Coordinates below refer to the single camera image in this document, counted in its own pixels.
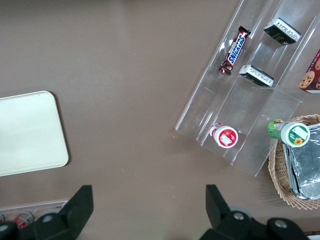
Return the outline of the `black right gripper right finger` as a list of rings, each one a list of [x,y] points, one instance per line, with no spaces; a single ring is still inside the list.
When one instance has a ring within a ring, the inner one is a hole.
[[[244,210],[232,210],[218,187],[208,184],[205,189],[205,208],[211,228],[202,240],[268,240],[267,227]]]

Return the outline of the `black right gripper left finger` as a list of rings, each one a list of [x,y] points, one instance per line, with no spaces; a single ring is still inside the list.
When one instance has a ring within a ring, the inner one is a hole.
[[[59,212],[40,216],[18,231],[19,240],[76,240],[94,210],[93,189],[83,185]]]

